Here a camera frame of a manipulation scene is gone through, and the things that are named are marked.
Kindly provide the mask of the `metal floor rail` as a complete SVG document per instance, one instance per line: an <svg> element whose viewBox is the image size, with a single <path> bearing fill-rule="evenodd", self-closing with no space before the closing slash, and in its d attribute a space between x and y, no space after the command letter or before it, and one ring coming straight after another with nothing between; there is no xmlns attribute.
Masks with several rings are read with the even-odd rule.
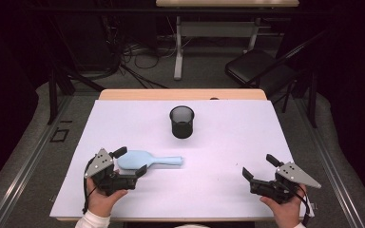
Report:
<svg viewBox="0 0 365 228"><path fill-rule="evenodd" d="M73 97L60 102L48 124L45 107L37 114L0 174L0 228L70 228L50 215L78 140Z"/></svg>
<svg viewBox="0 0 365 228"><path fill-rule="evenodd" d="M351 199L351 195L336 169L334 161L328 152L321 134L309 121L306 104L302 100L298 99L294 99L294 102L298 111L300 112L301 119L303 120L307 131L311 135L315 147L317 148L319 160L333 188L341 210L350 225L350 228L365 228L365 224L355 208L354 201Z"/></svg>

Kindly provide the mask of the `black folding chair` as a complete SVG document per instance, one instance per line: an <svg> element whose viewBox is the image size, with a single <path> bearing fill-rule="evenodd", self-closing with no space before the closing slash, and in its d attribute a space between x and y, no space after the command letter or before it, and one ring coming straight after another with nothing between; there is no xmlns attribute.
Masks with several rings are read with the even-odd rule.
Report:
<svg viewBox="0 0 365 228"><path fill-rule="evenodd" d="M263 50L253 49L225 65L224 72L242 87L262 89L267 97L286 89L287 98L298 72L286 65L286 56L274 58Z"/></svg>

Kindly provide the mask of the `black metal stand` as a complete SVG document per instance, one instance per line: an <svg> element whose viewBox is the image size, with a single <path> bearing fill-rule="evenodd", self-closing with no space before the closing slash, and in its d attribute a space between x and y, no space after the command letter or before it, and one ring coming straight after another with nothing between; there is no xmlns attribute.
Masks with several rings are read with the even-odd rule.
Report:
<svg viewBox="0 0 365 228"><path fill-rule="evenodd" d="M46 31L45 52L51 67L48 80L50 107L48 123L52 124L59 115L57 88L60 88L66 96L73 95L75 87L71 82L72 79L99 92L105 88L82 76L77 71L71 58L70 50L56 21L49 17L46 22L44 25L44 30Z"/></svg>
<svg viewBox="0 0 365 228"><path fill-rule="evenodd" d="M304 41L298 46L287 51L279 57L286 56L288 62L286 65L298 72L296 79L292 84L290 94L287 98L282 95L273 101L273 104L278 103L281 99L284 100L282 111L286 111L289 97L302 98L306 91L308 94L307 114L310 123L316 127L316 104L317 104L317 69L322 60L322 48L326 42L326 31L322 31L312 38Z"/></svg>

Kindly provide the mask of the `white-legged desk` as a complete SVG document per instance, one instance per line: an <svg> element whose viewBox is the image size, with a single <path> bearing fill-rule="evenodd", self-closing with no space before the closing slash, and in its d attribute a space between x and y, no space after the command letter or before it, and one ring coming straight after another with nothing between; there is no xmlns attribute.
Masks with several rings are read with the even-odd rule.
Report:
<svg viewBox="0 0 365 228"><path fill-rule="evenodd" d="M298 0L156 0L156 5L161 8L295 8ZM184 22L181 17L176 19L176 63L174 79L180 80L183 75L183 44L185 37L247 37L250 39L248 48L254 48L260 18L257 17L250 22Z"/></svg>

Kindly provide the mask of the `person's left hand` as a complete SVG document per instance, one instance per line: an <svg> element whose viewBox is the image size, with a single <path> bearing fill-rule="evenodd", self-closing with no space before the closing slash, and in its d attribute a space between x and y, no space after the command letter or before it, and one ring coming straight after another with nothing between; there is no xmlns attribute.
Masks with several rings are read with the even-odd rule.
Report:
<svg viewBox="0 0 365 228"><path fill-rule="evenodd" d="M107 196L99 191L91 178L86 179L88 210L102 218L107 218L111 215L112 209L117 201L124 197L128 191L118 190L112 195Z"/></svg>

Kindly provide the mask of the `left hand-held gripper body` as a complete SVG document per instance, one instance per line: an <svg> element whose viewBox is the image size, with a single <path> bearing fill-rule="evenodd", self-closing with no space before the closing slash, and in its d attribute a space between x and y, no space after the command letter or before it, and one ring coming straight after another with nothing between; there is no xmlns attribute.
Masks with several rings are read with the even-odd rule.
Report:
<svg viewBox="0 0 365 228"><path fill-rule="evenodd" d="M134 175L123 175L115 171L114 161L104 148L87 163L84 177L91 178L100 191L107 196L118 190L133 190L138 178Z"/></svg>

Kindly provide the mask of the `person's right hand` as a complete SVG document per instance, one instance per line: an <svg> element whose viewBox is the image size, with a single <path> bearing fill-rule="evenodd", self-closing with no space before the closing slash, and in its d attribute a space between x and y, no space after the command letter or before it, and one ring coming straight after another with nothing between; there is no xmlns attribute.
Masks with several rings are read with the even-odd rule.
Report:
<svg viewBox="0 0 365 228"><path fill-rule="evenodd" d="M306 194L306 186L301 184L297 191L298 197L293 197L283 204L276 203L273 199L261 197L259 200L273 212L278 228L294 228L300 222L300 205Z"/></svg>

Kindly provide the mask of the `black mesh cup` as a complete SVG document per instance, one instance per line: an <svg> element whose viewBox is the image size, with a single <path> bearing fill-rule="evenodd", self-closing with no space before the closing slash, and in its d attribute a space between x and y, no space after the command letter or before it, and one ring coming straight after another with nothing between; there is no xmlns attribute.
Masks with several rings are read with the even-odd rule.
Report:
<svg viewBox="0 0 365 228"><path fill-rule="evenodd" d="M193 120L195 113L186 105L174 107L170 113L172 134L178 139L187 139L193 133Z"/></svg>

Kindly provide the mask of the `white table mat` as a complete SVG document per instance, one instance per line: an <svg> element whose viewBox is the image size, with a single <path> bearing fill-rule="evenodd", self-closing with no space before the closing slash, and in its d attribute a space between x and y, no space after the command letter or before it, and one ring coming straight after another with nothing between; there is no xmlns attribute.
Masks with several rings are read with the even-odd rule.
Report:
<svg viewBox="0 0 365 228"><path fill-rule="evenodd" d="M256 220L271 211L251 194L242 176L248 170L270 181L275 168L266 157L288 162L292 155L273 105L256 100L189 101L192 135L171 132L176 101L98 101L94 104L51 216L78 219L85 202L87 162L102 148L122 146L157 157L180 156L180 166L151 166L135 189L112 211L115 220Z"/></svg>

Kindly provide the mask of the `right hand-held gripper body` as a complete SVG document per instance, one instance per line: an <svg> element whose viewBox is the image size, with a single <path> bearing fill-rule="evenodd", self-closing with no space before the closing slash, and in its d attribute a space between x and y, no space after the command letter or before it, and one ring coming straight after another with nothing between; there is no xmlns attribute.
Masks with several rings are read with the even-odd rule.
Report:
<svg viewBox="0 0 365 228"><path fill-rule="evenodd" d="M252 194L270 198L278 204L289 201L301 184L315 188L321 187L318 181L293 162L278 166L273 180L256 180L249 175L249 183Z"/></svg>

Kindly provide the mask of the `light blue hairbrush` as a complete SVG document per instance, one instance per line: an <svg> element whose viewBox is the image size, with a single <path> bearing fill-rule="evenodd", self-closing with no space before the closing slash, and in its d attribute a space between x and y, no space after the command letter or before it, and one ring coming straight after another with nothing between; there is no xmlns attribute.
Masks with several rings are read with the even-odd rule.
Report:
<svg viewBox="0 0 365 228"><path fill-rule="evenodd" d="M147 151L129 150L117 160L118 166L124 170L137 170L142 166L150 167L153 164L182 165L183 158L155 157Z"/></svg>

